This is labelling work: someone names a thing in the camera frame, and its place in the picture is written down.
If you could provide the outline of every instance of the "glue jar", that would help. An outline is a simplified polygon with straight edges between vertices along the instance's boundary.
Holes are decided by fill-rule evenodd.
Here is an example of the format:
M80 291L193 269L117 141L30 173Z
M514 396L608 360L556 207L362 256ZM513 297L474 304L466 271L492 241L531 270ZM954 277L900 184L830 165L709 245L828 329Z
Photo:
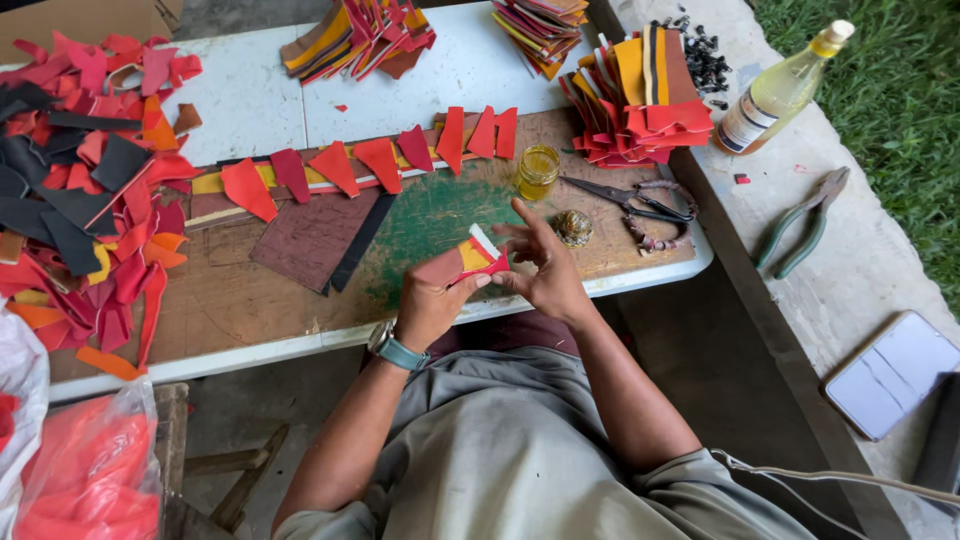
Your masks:
M523 198L531 201L545 199L553 191L560 174L557 151L545 144L535 144L523 151L516 165L514 185Z

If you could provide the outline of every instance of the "hand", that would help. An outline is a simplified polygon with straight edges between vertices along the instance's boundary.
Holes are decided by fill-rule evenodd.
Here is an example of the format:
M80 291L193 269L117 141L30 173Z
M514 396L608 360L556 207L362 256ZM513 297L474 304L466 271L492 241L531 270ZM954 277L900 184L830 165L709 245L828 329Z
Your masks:
M491 281L486 274L474 274L447 288L461 271L463 263L456 249L407 269L394 330L404 347L417 354L426 351L450 329L467 298Z
M497 272L493 282L513 289L543 313L577 326L595 314L596 308L580 282L573 255L553 229L522 201L514 197L511 205L527 226L498 223L493 233L513 236L507 242L507 253L516 254L514 262L532 261L537 265L537 275Z

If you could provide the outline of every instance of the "watch strap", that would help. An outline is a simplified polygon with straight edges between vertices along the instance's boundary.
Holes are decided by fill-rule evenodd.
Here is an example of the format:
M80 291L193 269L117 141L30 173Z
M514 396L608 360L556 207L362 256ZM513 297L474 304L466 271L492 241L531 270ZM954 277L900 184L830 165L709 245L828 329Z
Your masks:
M429 353L418 355L392 337L388 337L376 353L388 362L410 371L420 369L430 360Z

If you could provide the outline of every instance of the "small lid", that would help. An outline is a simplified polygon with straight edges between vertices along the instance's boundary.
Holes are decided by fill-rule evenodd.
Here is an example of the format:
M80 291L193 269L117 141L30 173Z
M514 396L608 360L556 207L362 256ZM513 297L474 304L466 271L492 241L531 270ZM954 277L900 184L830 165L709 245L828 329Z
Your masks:
M850 39L855 30L850 21L835 20L824 31L824 37L828 42L840 45Z

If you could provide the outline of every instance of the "smartphone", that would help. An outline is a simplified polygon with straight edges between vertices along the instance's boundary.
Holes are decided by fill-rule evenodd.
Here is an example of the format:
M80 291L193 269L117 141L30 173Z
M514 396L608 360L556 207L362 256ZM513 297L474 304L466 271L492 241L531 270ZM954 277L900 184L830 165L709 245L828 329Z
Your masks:
M821 390L861 435L877 441L957 364L960 349L908 310L830 374Z

